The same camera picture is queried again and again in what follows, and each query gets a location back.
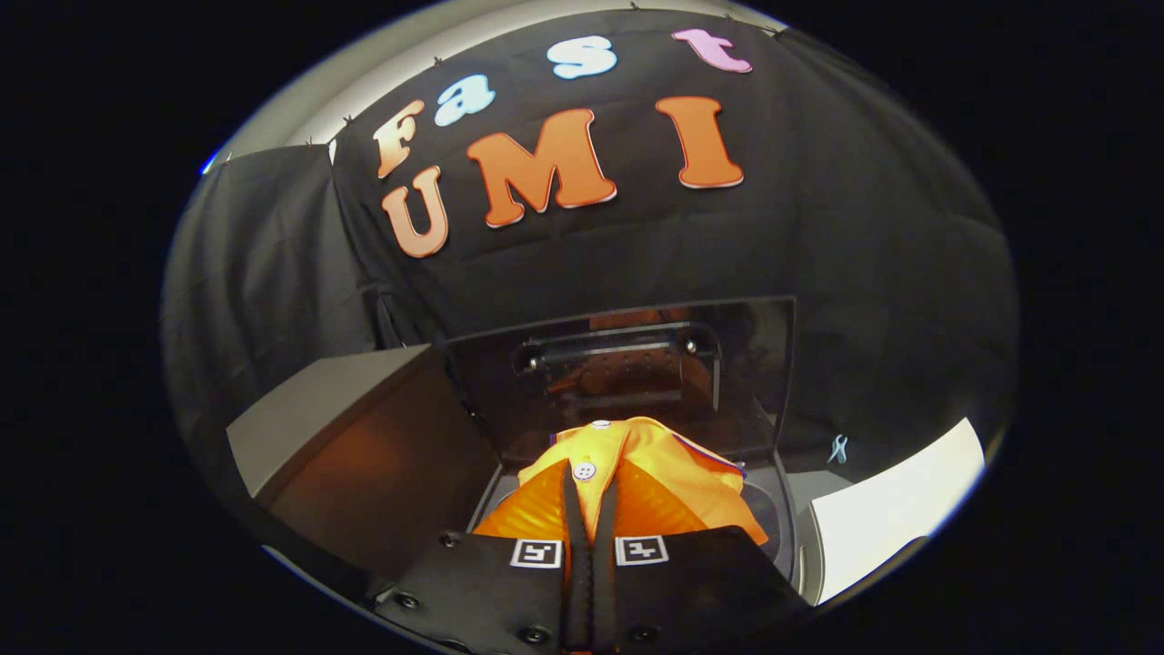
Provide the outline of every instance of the dark panel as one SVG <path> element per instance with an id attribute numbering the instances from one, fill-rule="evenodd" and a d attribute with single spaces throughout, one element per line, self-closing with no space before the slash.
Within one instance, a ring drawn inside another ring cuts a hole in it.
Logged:
<path id="1" fill-rule="evenodd" d="M 271 513 L 348 562 L 396 579 L 463 528 L 497 460 L 435 351 L 290 479 Z"/>
<path id="2" fill-rule="evenodd" d="M 667 561 L 615 569 L 623 653 L 693 653 L 809 610 L 741 528 L 661 540 Z M 656 549 L 640 551 L 660 558 Z"/>
<path id="3" fill-rule="evenodd" d="M 456 532 L 427 537 L 423 557 L 377 606 L 377 614 L 469 653 L 558 653 L 560 567 L 511 565 L 518 540 Z"/>

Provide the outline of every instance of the bolt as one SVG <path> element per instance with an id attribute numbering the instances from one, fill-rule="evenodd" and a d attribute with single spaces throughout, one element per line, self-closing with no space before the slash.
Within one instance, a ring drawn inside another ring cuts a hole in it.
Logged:
<path id="1" fill-rule="evenodd" d="M 417 607 L 420 607 L 420 601 L 417 600 L 414 596 L 407 593 L 396 595 L 396 604 L 405 610 L 416 610 Z"/>
<path id="2" fill-rule="evenodd" d="M 631 631 L 631 641 L 638 643 L 646 643 L 648 641 L 654 641 L 659 636 L 659 631 L 655 628 L 640 627 Z"/>
<path id="3" fill-rule="evenodd" d="M 549 633 L 541 628 L 525 628 L 521 631 L 521 641 L 526 643 L 545 643 L 549 640 Z"/>

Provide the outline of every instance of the screw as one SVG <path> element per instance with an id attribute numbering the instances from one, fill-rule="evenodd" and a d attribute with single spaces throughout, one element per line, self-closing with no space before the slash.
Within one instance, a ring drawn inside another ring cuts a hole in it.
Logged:
<path id="1" fill-rule="evenodd" d="M 420 601 L 417 600 L 414 596 L 407 593 L 396 595 L 396 604 L 405 610 L 416 610 L 417 607 L 420 607 Z"/>
<path id="2" fill-rule="evenodd" d="M 549 633 L 541 628 L 525 628 L 521 631 L 521 641 L 526 643 L 545 643 L 549 640 Z"/>

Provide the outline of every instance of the orange fabric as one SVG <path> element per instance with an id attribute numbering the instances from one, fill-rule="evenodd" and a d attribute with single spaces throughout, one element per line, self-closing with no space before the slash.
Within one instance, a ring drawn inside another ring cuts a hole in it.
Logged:
<path id="1" fill-rule="evenodd" d="M 591 425 L 561 433 L 556 444 L 518 472 L 518 482 L 525 486 L 563 460 L 569 461 L 572 472 L 582 463 L 596 469 L 587 480 L 574 477 L 590 543 L 598 527 L 602 496 L 622 462 L 634 464 L 660 483 L 708 528 L 739 526 L 757 544 L 768 541 L 739 497 L 744 489 L 739 470 L 653 419 L 612 421 L 604 429 Z"/>
<path id="2" fill-rule="evenodd" d="M 675 494 L 633 462 L 624 461 L 616 477 L 616 537 L 677 535 L 708 528 Z"/>
<path id="3" fill-rule="evenodd" d="M 473 531 L 475 535 L 491 537 L 565 542 L 563 585 L 570 577 L 570 541 L 562 496 L 562 475 L 567 464 L 565 460 L 558 462 L 523 484 Z"/>

